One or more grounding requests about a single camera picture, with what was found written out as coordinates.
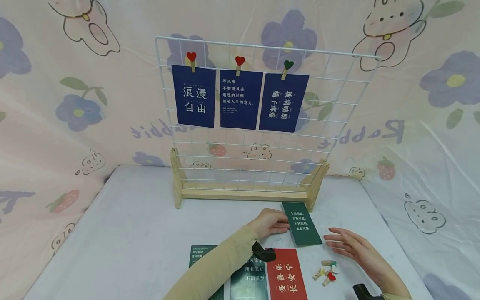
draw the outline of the white wire grid panel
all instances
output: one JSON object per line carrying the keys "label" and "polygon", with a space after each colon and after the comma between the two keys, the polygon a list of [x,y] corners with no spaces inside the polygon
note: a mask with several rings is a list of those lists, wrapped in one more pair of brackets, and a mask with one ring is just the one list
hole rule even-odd
{"label": "white wire grid panel", "polygon": [[[208,183],[206,189],[222,190],[273,191],[269,188],[282,186],[283,192],[298,192],[289,191],[288,187],[298,187],[302,174],[310,173],[320,159],[329,158],[372,80],[377,68],[372,72],[361,71],[360,59],[372,60],[376,66],[380,61],[380,57],[370,55],[167,36],[158,36],[155,47],[169,126],[182,169],[189,182]],[[243,56],[246,59],[243,71],[277,73],[283,71],[284,60],[294,57],[293,54],[302,57],[301,61],[294,60],[302,65],[297,73],[308,74],[310,78],[295,132],[220,128],[218,72],[215,127],[178,124],[169,65],[189,66],[187,52],[197,53],[196,67],[235,70],[235,57]],[[272,53],[276,70],[268,69],[263,61],[265,56],[271,59]],[[215,58],[215,65],[210,57]]]}

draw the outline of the human arm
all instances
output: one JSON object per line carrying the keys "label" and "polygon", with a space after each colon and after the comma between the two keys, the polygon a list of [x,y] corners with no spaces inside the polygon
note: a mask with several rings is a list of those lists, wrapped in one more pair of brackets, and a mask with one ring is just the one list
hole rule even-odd
{"label": "human arm", "polygon": [[285,214],[264,209],[249,224],[192,265],[170,289],[164,300],[206,300],[252,256],[252,246],[270,234],[289,228]]}
{"label": "human arm", "polygon": [[382,291],[386,300],[411,299],[400,276],[379,252],[363,237],[342,228],[329,228],[336,234],[325,235],[327,245],[335,253],[357,262]]}

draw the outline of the beige sleeve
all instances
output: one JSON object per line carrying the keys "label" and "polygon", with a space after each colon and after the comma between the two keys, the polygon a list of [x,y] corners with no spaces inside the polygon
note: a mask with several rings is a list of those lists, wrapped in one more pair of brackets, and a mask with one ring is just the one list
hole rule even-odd
{"label": "beige sleeve", "polygon": [[394,296],[390,294],[382,294],[382,296],[385,298],[385,300],[412,300],[410,298],[404,298],[404,297]]}
{"label": "beige sleeve", "polygon": [[191,266],[164,300],[207,300],[252,256],[257,234],[245,225]]}

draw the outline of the blue card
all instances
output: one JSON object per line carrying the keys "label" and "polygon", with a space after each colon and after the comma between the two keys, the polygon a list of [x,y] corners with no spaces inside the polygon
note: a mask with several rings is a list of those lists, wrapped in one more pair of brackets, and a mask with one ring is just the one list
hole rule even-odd
{"label": "blue card", "polygon": [[257,128],[263,73],[220,70],[220,126]]}
{"label": "blue card", "polygon": [[308,75],[266,74],[259,130],[294,132]]}
{"label": "blue card", "polygon": [[172,65],[179,124],[213,128],[216,71]]}

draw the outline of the red card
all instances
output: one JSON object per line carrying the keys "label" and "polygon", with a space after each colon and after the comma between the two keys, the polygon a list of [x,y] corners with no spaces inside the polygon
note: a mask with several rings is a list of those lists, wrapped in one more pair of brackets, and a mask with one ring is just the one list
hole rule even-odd
{"label": "red card", "polygon": [[271,300],[308,300],[297,249],[275,249],[276,260],[267,263]]}

